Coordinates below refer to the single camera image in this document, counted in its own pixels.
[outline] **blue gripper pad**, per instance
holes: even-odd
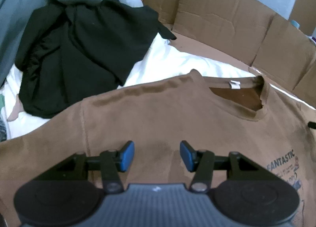
[[[180,143],[180,155],[189,172],[194,171],[194,153],[182,141]]]
[[[124,151],[120,151],[120,172],[126,172],[130,167],[135,154],[134,142],[128,141]]]

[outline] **gray ribbed plate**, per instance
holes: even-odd
[[[72,227],[242,227],[220,213],[204,194],[183,184],[130,184],[107,196],[93,216]],[[290,223],[278,227],[291,227]]]

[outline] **black circular pad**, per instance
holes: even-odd
[[[15,194],[21,222],[33,226],[67,226],[96,209],[100,192],[88,181],[31,181]]]
[[[222,182],[214,192],[215,206],[232,220],[251,226],[275,226],[291,219],[300,198],[285,181]]]

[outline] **clothing tag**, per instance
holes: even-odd
[[[230,80],[229,83],[230,83],[230,87],[231,87],[233,90],[240,90],[240,82]]]

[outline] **black jacket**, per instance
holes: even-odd
[[[118,0],[35,10],[15,60],[23,71],[19,98],[24,110],[51,118],[83,98],[124,85],[158,32],[175,39],[157,12]]]

